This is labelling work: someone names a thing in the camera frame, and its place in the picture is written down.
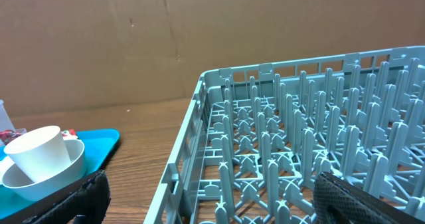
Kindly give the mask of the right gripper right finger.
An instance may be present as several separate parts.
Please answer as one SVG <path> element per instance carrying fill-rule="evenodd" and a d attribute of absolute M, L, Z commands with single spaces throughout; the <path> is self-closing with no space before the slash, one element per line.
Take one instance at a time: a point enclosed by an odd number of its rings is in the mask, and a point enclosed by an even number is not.
<path fill-rule="evenodd" d="M 313 190 L 317 221 L 326 223 L 424 224 L 329 172 L 317 175 Z"/>

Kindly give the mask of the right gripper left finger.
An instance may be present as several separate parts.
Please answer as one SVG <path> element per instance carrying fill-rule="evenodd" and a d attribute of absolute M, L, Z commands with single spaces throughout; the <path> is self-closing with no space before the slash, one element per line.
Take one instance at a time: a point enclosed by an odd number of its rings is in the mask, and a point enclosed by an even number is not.
<path fill-rule="evenodd" d="M 1 220 L 2 223 L 98 224 L 111 202 L 105 171 L 97 170 Z"/>

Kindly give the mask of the large white plate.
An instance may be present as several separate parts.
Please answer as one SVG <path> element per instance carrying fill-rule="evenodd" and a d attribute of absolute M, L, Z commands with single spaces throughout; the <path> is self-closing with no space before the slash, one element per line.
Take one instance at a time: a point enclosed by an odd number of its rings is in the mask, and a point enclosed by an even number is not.
<path fill-rule="evenodd" d="M 3 176 L 5 175 L 5 172 L 11 167 L 13 166 L 15 163 L 14 161 L 9 157 L 9 156 L 5 156 L 1 161 L 0 161 L 0 185 L 3 185 Z"/>

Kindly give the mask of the red snack wrapper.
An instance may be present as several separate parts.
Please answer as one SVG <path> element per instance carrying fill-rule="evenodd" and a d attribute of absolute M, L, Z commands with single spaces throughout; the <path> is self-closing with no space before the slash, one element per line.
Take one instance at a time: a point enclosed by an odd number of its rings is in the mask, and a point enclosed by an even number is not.
<path fill-rule="evenodd" d="M 13 141 L 14 139 L 22 136 L 25 131 L 12 131 L 12 130 L 4 130 L 1 131 L 1 142 L 4 146 Z M 77 140 L 78 136 L 75 130 L 63 130 L 61 131 L 62 137 L 64 140 Z"/>

